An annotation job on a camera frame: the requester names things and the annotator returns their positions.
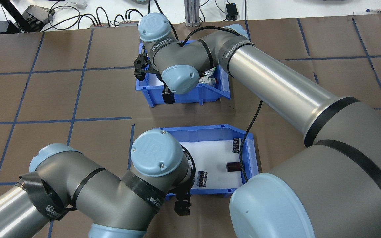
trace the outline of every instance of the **black band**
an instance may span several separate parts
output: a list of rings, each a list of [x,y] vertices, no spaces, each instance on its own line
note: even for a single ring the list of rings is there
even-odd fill
[[[176,38],[167,37],[167,38],[160,39],[159,41],[152,44],[152,47],[148,51],[149,57],[151,59],[154,59],[158,51],[160,51],[162,48],[166,47],[167,45],[173,44],[173,43],[181,45],[181,42],[178,41]]]
[[[205,48],[205,51],[207,51],[208,59],[210,60],[210,69],[214,68],[214,60],[213,60],[213,55],[211,54],[210,48],[208,48],[208,45],[202,39],[199,39],[198,41],[201,42],[201,44]]]
[[[163,191],[139,178],[130,170],[124,174],[121,181],[144,202],[148,203],[156,213],[160,211],[166,196]]]
[[[339,151],[357,163],[377,184],[381,190],[381,169],[361,151],[336,140],[321,140],[316,145],[323,145]]]
[[[340,99],[339,101],[336,101],[335,103],[327,107],[327,109],[324,110],[319,115],[319,117],[316,118],[314,123],[308,129],[308,132],[305,135],[305,139],[304,139],[305,147],[310,147],[313,145],[314,140],[316,139],[316,136],[318,135],[318,133],[334,115],[336,115],[340,110],[344,109],[345,107],[355,102],[359,102],[358,99],[354,97],[347,97],[347,98]]]
[[[245,36],[235,36],[228,41],[226,41],[218,50],[218,64],[224,69],[227,70],[229,75],[229,62],[232,55],[238,50],[240,47],[244,45],[254,45],[251,41],[249,41]]]
[[[22,187],[26,190],[30,201],[42,215],[49,220],[60,220],[67,213],[66,209],[58,206],[48,196],[38,172],[20,175],[20,179],[23,180]]]
[[[82,191],[82,188],[85,186],[85,184],[97,173],[107,170],[105,168],[98,168],[94,171],[90,172],[86,177],[82,180],[82,182],[79,183],[79,186],[76,188],[76,191],[73,193],[73,197],[71,198],[70,205],[72,205],[74,208],[76,207],[77,197],[79,196],[80,191]]]

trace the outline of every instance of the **blue tape grid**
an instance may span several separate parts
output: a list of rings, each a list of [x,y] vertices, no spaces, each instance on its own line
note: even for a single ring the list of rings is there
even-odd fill
[[[3,162],[4,162],[4,158],[5,158],[5,155],[6,155],[6,152],[7,152],[8,145],[10,143],[11,136],[13,134],[15,122],[17,121],[17,118],[18,118],[19,113],[20,113],[21,105],[23,104],[24,95],[26,94],[27,86],[29,85],[29,82],[30,82],[30,77],[32,76],[33,68],[35,67],[35,64],[36,64],[36,59],[38,59],[38,54],[39,54],[39,51],[41,50],[42,42],[44,41],[44,36],[45,36],[45,33],[42,33],[41,41],[39,42],[38,50],[36,51],[35,59],[33,60],[32,68],[30,69],[29,77],[27,77],[26,86],[24,87],[24,90],[23,90],[23,95],[21,96],[21,100],[20,100],[19,106],[17,107],[16,116],[14,117],[14,122],[12,123],[11,130],[10,130],[10,133],[9,133],[9,136],[8,136],[5,148],[4,148],[4,152],[3,152],[3,155],[1,157],[0,171],[1,171],[1,167],[2,167]]]
[[[358,38],[359,38],[359,40],[360,40],[360,42],[361,42],[361,45],[362,45],[362,47],[363,47],[363,49],[364,49],[364,51],[365,51],[366,57],[367,57],[367,59],[368,59],[368,62],[369,62],[369,64],[370,64],[370,66],[371,66],[371,69],[372,69],[373,72],[374,72],[374,76],[375,76],[375,78],[376,78],[377,84],[378,84],[378,86],[380,87],[380,90],[381,90],[381,82],[380,82],[380,79],[379,79],[379,77],[378,77],[378,74],[377,74],[376,70],[374,69],[373,63],[372,63],[372,61],[371,61],[371,57],[370,57],[370,55],[368,54],[367,48],[366,48],[366,46],[365,46],[365,44],[364,44],[364,41],[363,41],[363,39],[362,39],[362,37],[361,37],[361,34],[360,34],[359,30],[358,30],[357,23],[355,22],[354,17],[352,17],[352,23],[354,24],[355,31],[357,32]]]
[[[331,59],[368,59],[369,60],[369,63],[370,63],[370,66],[375,74],[375,77],[376,77],[376,80],[377,80],[377,83],[379,84],[379,87],[381,89],[381,82],[380,82],[380,79],[374,69],[374,66],[372,64],[372,61],[371,61],[371,58],[381,58],[381,55],[379,56],[370,56],[368,54],[368,51],[366,49],[366,46],[364,45],[364,42],[363,42],[363,39],[361,38],[361,35],[358,31],[358,27],[355,23],[355,20],[353,20],[353,23],[354,23],[354,27],[356,29],[356,32],[357,32],[357,35],[360,39],[360,42],[364,48],[364,51],[366,53],[366,56],[347,56],[347,57],[320,57],[320,58],[300,58],[300,59],[279,59],[279,60],[331,60]],[[308,44],[307,44],[307,41],[306,41],[306,38],[305,38],[305,35],[304,35],[304,31],[302,29],[302,25],[301,25],[301,22],[299,20],[299,18],[297,18],[297,21],[298,21],[298,25],[299,25],[299,28],[300,28],[300,31],[301,31],[301,34],[302,34],[302,38],[303,38],[303,41],[304,41],[304,44],[305,44],[305,47],[306,47],[306,50],[307,50],[307,53],[308,55],[310,55],[310,50],[308,48]],[[248,36],[249,36],[249,39],[251,39],[251,35],[250,35],[250,31],[249,31],[249,26],[248,26],[248,21],[245,20],[245,26],[246,26],[246,30],[248,32]],[[35,59],[33,61],[33,65],[32,65],[32,68],[30,70],[30,72],[14,72],[14,73],[0,73],[0,75],[11,75],[11,74],[29,74],[29,77],[27,79],[27,83],[26,83],[26,87],[24,88],[24,91],[23,91],[23,95],[22,95],[22,98],[20,100],[20,104],[18,106],[18,109],[17,109],[17,113],[16,113],[16,116],[15,116],[15,120],[13,122],[0,122],[0,125],[5,125],[5,124],[8,124],[8,125],[12,125],[12,128],[10,130],[10,133],[9,133],[9,137],[7,139],[7,143],[6,143],[6,146],[4,148],[4,152],[3,152],[3,155],[2,155],[2,158],[1,158],[1,161],[0,161],[0,169],[1,169],[1,166],[2,166],[2,163],[4,161],[4,158],[5,158],[5,154],[6,154],[6,151],[7,151],[7,148],[8,148],[8,145],[9,145],[9,142],[10,142],[10,138],[12,136],[12,132],[13,132],[13,129],[14,129],[14,126],[15,124],[34,124],[34,123],[56,123],[56,122],[71,122],[71,127],[70,127],[70,132],[69,132],[69,136],[68,136],[68,144],[70,143],[70,139],[71,139],[71,134],[72,134],[72,129],[73,129],[73,125],[74,125],[74,122],[84,122],[84,121],[101,121],[101,120],[123,120],[123,119],[131,119],[130,117],[110,117],[110,118],[88,118],[88,119],[76,119],[75,118],[75,115],[76,115],[76,112],[77,112],[77,105],[78,105],[78,100],[79,100],[79,97],[80,97],[80,90],[81,90],[81,86],[82,86],[82,83],[83,83],[83,76],[84,76],[84,72],[86,71],[93,71],[93,70],[109,70],[109,69],[133,69],[134,67],[133,66],[128,66],[128,67],[112,67],[112,68],[92,68],[92,69],[86,69],[86,63],[87,63],[87,59],[88,59],[88,56],[89,56],[89,49],[90,49],[90,45],[91,45],[91,40],[92,40],[92,36],[93,36],[93,30],[91,30],[91,36],[90,36],[90,39],[89,39],[89,44],[88,44],[88,49],[87,49],[87,52],[86,52],[86,58],[85,58],[85,63],[84,63],[84,66],[82,69],[67,69],[67,70],[49,70],[49,71],[35,71],[33,72],[33,68],[35,66],[35,63],[36,63],[36,59],[38,57],[38,53],[39,53],[39,50],[42,46],[42,42],[43,42],[43,39],[44,39],[44,33],[42,34],[42,37],[41,37],[41,41],[39,43],[39,47],[38,47],[38,50],[36,52],[36,55],[35,55]],[[82,76],[80,78],[80,85],[79,85],[79,89],[78,89],[78,92],[77,92],[77,98],[76,98],[76,104],[75,104],[75,107],[74,107],[74,113],[73,113],[73,117],[72,119],[67,119],[67,120],[49,120],[49,121],[23,121],[23,122],[17,122],[17,117],[18,117],[18,114],[20,112],[20,108],[21,108],[21,105],[23,103],[23,99],[24,99],[24,95],[26,93],[26,89],[27,89],[27,86],[28,86],[28,83],[30,81],[30,77],[32,74],[41,74],[41,73],[56,73],[56,72],[78,72],[78,71],[81,71],[82,72]],[[318,83],[318,77],[317,75],[314,73],[314,77],[316,79],[316,83]],[[133,143],[133,137],[134,137],[134,128],[135,128],[135,125],[133,124],[132,125],[132,128],[131,128],[131,133],[130,133],[130,150],[131,150],[131,147],[132,147],[132,143]],[[128,164],[128,169],[130,168],[130,165],[131,165],[131,158],[129,156],[129,164]],[[0,182],[0,186],[8,186],[8,185],[15,185],[15,182]],[[52,227],[53,227],[53,223],[50,223],[50,228],[49,228],[49,232],[48,232],[48,238],[51,237],[51,233],[52,233]]]

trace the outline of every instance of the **blue plastic bin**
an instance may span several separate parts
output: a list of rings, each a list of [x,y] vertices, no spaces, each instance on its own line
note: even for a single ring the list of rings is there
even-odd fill
[[[142,50],[142,46],[142,43],[139,44],[139,53]],[[207,101],[216,101],[220,97],[230,100],[229,77],[227,73],[220,66],[217,66],[214,71],[214,77],[218,81],[216,87],[200,83],[186,94],[175,94],[174,99],[176,103],[199,102],[202,105]],[[136,80],[136,91],[141,91],[144,94],[150,107],[155,107],[157,104],[165,104],[161,94],[164,86],[150,85],[150,82],[154,82],[156,78],[155,74],[147,74],[144,81]]]
[[[174,136],[178,142],[200,142],[200,141],[218,141],[233,140],[233,138],[241,138],[245,135],[245,131],[233,127],[231,125],[213,125],[213,126],[195,126],[195,127],[177,127],[177,128],[160,128],[168,131]],[[246,176],[248,179],[258,174],[257,157],[255,154],[254,136],[249,133],[242,151],[243,164],[245,165]],[[242,184],[245,179],[241,172]],[[222,188],[222,189],[191,189],[191,194],[224,194],[230,196],[238,188]]]

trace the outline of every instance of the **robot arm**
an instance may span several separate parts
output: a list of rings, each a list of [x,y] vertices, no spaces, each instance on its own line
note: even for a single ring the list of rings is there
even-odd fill
[[[220,65],[304,135],[307,149],[233,193],[230,215],[239,238],[381,237],[378,112],[333,95],[243,36],[218,31],[182,46],[167,25],[152,13],[138,29],[171,90],[188,92],[196,74]],[[228,28],[243,35],[239,27]]]
[[[221,65],[304,135],[307,149],[233,193],[237,236],[381,237],[381,115],[263,53],[237,36],[245,34],[241,27],[228,28],[182,46],[161,14],[145,16],[138,26],[172,92],[188,92],[199,72]],[[91,238],[141,238],[165,193],[195,175],[178,142],[161,130],[136,139],[134,167],[121,179],[58,146],[44,148],[32,162],[30,172],[42,182],[28,174],[0,197],[0,237],[30,237],[72,204],[95,221]],[[44,188],[56,206],[39,203],[30,186]]]
[[[90,238],[141,238],[170,189],[193,184],[195,171],[162,130],[141,134],[131,157],[133,167],[120,179],[69,146],[45,147],[30,173],[0,197],[0,237],[32,237],[70,204],[94,221]]]

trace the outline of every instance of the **light blue joint cap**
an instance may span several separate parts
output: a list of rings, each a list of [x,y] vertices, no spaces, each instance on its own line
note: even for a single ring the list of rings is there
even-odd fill
[[[246,30],[243,29],[243,26],[241,26],[239,24],[233,24],[230,26],[225,26],[223,28],[232,29],[232,30],[236,31],[237,33],[241,34],[242,36],[245,36],[247,39],[249,39],[248,32],[246,32]]]
[[[47,158],[55,154],[66,152],[66,151],[75,151],[82,154],[82,152],[61,143],[50,144],[44,147],[43,149],[41,149],[37,156],[33,157],[32,161],[30,162],[29,172],[35,171],[36,168]]]
[[[189,65],[175,65],[167,68],[161,78],[175,94],[185,94],[199,83],[199,72]]]
[[[133,142],[131,158],[140,173],[159,177],[171,173],[183,158],[182,146],[167,131],[145,131]]]
[[[239,238],[315,238],[298,196],[275,175],[255,175],[232,194],[229,209]]]
[[[145,15],[138,23],[139,37],[143,42],[154,42],[171,32],[165,15],[157,12]]]
[[[92,224],[89,238],[142,238],[147,231],[119,229]]]

